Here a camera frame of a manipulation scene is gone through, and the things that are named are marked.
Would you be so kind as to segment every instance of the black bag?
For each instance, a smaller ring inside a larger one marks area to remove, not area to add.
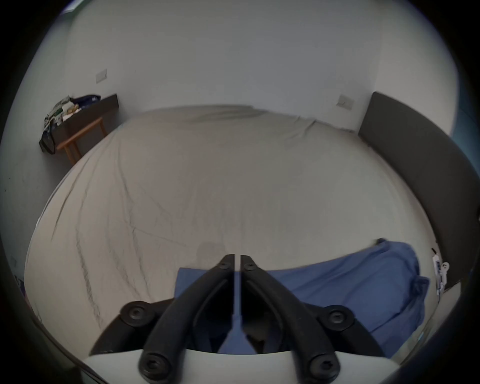
[[[54,155],[56,152],[55,148],[55,140],[53,140],[52,136],[52,126],[57,126],[57,123],[55,122],[54,119],[50,121],[50,124],[43,130],[42,132],[42,138],[38,142],[40,145],[40,148],[43,150],[45,149],[47,153],[50,153],[51,155]]]

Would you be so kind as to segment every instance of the bed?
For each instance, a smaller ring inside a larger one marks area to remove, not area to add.
[[[227,253],[263,269],[333,260],[376,239],[408,243],[430,284],[415,347],[438,297],[436,239],[403,179],[360,137],[249,106],[158,109],[109,134],[66,175],[33,233],[28,300],[86,358],[127,302],[173,297],[179,268]]]

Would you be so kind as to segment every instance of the blue fabric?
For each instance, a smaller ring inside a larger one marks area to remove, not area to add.
[[[204,270],[180,268],[175,297],[204,273]],[[383,241],[335,260],[269,273],[303,302],[350,308],[387,357],[392,357],[423,322],[429,279],[419,276],[416,254],[405,243]],[[235,296],[238,302],[238,288]],[[245,346],[239,308],[235,308],[234,327],[220,352],[255,353]]]

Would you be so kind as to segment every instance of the wooden table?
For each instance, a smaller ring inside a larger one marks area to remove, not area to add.
[[[88,124],[87,126],[80,129],[76,134],[74,134],[73,136],[70,136],[67,140],[64,140],[60,144],[58,144],[57,151],[61,149],[65,149],[68,159],[70,160],[72,165],[75,165],[75,163],[82,158],[82,154],[80,153],[80,150],[78,149],[78,146],[77,146],[77,140],[80,139],[82,136],[85,136],[88,132],[90,132],[96,126],[100,127],[103,137],[106,137],[107,131],[105,130],[105,127],[103,125],[103,118],[100,117],[94,120],[93,122],[91,122],[90,124]],[[70,146],[72,146],[73,151],[78,156],[78,160],[75,159],[75,156],[73,156],[72,152],[70,151]]]
[[[76,140],[85,135],[85,133],[93,129],[96,125],[100,126],[100,129],[105,136],[106,131],[103,126],[103,121],[100,123],[98,119],[109,112],[115,111],[118,107],[119,102],[117,94],[113,94],[97,101],[88,108],[75,113],[58,127],[52,129],[52,138],[55,143],[59,143],[56,146],[56,149],[65,149],[71,163],[75,164],[77,160],[75,160],[71,149],[73,149],[79,158],[82,157],[76,144]],[[40,148],[42,149],[42,152],[45,152],[45,149],[41,144]]]

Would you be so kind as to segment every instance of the white wall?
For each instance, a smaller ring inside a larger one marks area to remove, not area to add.
[[[220,103],[357,130],[378,90],[450,132],[456,78],[435,30],[403,2],[92,0],[71,23],[54,24],[5,126],[0,234],[9,262],[23,276],[36,220],[70,168],[64,153],[38,147],[44,116],[68,94],[117,93],[120,118],[107,129],[150,109]],[[355,100],[352,111],[336,106],[341,93]]]
[[[70,169],[65,154],[42,153],[45,115],[68,95],[65,49],[71,21],[57,21],[20,84],[0,144],[0,234],[13,272],[24,275],[28,244],[48,197]]]
[[[373,1],[94,0],[73,21],[66,79],[76,95],[116,92],[123,118],[238,103],[356,130],[380,26]],[[336,106],[340,93],[355,99],[352,111]]]
[[[458,72],[445,43],[405,1],[383,5],[382,50],[375,90],[414,108],[451,134],[458,104]]]

